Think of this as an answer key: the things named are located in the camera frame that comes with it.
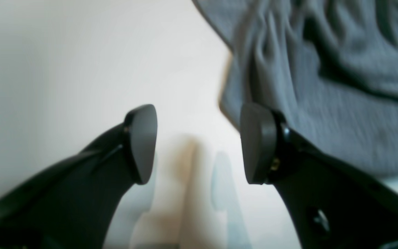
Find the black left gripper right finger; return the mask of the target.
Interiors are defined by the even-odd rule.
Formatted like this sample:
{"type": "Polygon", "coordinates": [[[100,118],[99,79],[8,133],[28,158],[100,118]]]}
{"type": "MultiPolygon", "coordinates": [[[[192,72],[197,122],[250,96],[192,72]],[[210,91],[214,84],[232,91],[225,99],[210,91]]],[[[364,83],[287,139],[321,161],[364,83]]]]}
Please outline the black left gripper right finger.
{"type": "Polygon", "coordinates": [[[281,112],[243,104],[240,137],[249,184],[271,184],[304,249],[398,249],[398,194],[328,156],[281,112]]]}

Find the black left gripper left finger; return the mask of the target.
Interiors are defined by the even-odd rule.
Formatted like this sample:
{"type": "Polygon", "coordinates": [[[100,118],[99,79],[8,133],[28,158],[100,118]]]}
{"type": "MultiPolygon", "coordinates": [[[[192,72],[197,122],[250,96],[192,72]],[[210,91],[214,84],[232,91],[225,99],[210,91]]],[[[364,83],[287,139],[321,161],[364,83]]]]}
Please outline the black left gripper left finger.
{"type": "Polygon", "coordinates": [[[101,249],[123,195],[150,180],[157,113],[127,113],[81,152],[0,198],[0,249],[101,249]]]}

